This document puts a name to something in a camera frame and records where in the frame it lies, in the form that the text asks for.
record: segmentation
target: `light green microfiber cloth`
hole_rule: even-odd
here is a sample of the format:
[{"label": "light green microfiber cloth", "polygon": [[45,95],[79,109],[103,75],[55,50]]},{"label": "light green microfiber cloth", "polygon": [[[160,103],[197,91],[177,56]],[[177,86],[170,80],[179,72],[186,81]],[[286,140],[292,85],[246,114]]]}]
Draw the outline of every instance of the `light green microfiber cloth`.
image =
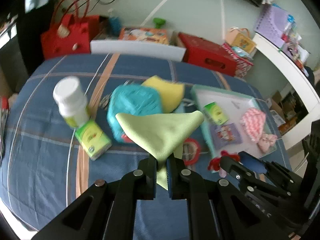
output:
[{"label": "light green microfiber cloth", "polygon": [[204,120],[200,111],[145,116],[119,113],[116,118],[125,134],[157,159],[157,183],[165,189],[168,189],[165,161],[171,153],[182,158],[183,142]]}]

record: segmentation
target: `green and yellow package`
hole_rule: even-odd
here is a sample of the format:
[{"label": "green and yellow package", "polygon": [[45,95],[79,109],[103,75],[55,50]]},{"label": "green and yellow package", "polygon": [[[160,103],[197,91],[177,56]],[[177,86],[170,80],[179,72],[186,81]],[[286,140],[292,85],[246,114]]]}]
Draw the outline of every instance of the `green and yellow package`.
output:
[{"label": "green and yellow package", "polygon": [[84,126],[77,129],[75,136],[93,161],[112,145],[110,138],[93,120],[89,120]]},{"label": "green and yellow package", "polygon": [[204,112],[206,116],[217,125],[223,125],[226,121],[229,120],[229,118],[216,102],[204,106]]}]

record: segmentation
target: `pink knitted item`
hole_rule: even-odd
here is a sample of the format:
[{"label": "pink knitted item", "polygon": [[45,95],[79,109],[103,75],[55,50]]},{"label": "pink knitted item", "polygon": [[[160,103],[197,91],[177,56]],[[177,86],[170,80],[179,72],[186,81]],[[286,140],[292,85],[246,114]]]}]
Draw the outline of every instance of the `pink knitted item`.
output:
[{"label": "pink knitted item", "polygon": [[254,143],[260,140],[265,121],[266,114],[256,108],[249,108],[240,119],[244,130]]},{"label": "pink knitted item", "polygon": [[275,145],[277,138],[278,137],[274,134],[263,133],[258,142],[260,150],[262,150],[264,153],[267,153],[269,151],[269,148]]}]

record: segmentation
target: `plaid bedspread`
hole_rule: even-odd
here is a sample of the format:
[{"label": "plaid bedspread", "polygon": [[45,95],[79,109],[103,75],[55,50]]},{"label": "plaid bedspread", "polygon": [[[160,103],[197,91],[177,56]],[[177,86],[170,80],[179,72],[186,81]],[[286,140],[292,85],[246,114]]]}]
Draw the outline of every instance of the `plaid bedspread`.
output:
[{"label": "plaid bedspread", "polygon": [[[92,162],[79,148],[73,130],[60,116],[52,92],[65,76],[79,77],[90,106],[96,109],[96,122],[112,138],[106,112],[97,107],[100,98],[118,85],[130,80],[142,83],[159,77],[183,82],[185,98],[190,97],[194,84],[225,88],[261,98],[249,84],[205,68],[186,63],[131,55],[72,55],[45,61],[22,88],[10,111],[5,131],[5,153],[0,170],[0,198],[26,225],[41,229],[76,196],[96,179],[107,182],[121,179],[135,170],[141,159],[148,156],[136,145],[113,140],[113,146]],[[267,114],[271,131],[278,135],[277,126],[262,100],[260,108]],[[187,112],[194,111],[187,107]],[[192,167],[205,179],[217,180],[217,174],[207,170],[210,155],[200,129],[191,136],[202,145],[199,161]],[[290,168],[282,140],[277,150],[265,156]],[[134,239],[188,239],[186,202],[171,201],[168,192],[157,186],[154,201],[138,201]]]}]

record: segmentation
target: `white tray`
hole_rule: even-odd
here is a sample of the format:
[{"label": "white tray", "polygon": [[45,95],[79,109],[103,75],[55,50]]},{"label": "white tray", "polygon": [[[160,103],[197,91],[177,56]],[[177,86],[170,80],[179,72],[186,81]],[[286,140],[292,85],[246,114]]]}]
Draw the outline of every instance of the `white tray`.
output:
[{"label": "white tray", "polygon": [[[220,152],[226,150],[229,153],[245,151],[256,158],[261,158],[274,152],[277,148],[276,145],[269,148],[267,153],[263,153],[257,144],[250,140],[250,137],[246,134],[243,126],[240,124],[240,118],[243,114],[251,107],[260,110],[259,105],[254,97],[244,95],[241,93],[209,87],[194,85],[192,87],[191,93],[196,101],[196,104],[200,111],[203,111],[203,107],[212,102],[217,102],[217,104],[223,109],[223,112],[228,116],[229,120],[226,124],[234,123],[241,135],[241,144],[230,144],[222,147],[221,149],[215,149],[212,138],[209,131],[209,121],[205,120],[201,125],[202,133],[207,145],[210,149],[212,158],[220,157]],[[264,132],[271,134],[271,130],[267,123],[264,125]]]}]

